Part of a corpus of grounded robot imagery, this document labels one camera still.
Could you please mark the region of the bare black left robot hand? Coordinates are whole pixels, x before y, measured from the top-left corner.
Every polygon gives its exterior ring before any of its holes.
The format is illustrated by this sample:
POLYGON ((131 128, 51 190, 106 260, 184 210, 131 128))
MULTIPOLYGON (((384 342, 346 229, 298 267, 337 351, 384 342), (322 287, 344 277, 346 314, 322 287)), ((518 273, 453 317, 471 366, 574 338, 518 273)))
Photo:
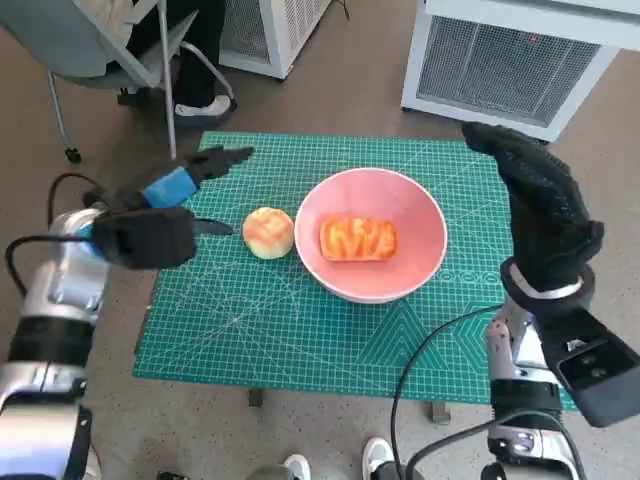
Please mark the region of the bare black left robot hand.
POLYGON ((154 165, 112 192, 94 187, 83 194, 83 204, 101 204, 117 211, 177 207, 195 195, 203 182, 227 175, 254 151, 253 147, 231 149, 216 145, 154 165))

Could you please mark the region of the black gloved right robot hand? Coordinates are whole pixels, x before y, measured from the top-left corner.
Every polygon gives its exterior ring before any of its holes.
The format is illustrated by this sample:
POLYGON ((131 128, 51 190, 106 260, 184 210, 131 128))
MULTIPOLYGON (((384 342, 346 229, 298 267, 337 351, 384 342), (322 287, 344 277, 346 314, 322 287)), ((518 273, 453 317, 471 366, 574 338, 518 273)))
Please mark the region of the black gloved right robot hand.
POLYGON ((467 146, 493 157, 509 192, 514 261, 539 292, 577 282, 603 243, 570 167, 537 140, 503 126, 465 122, 467 146))

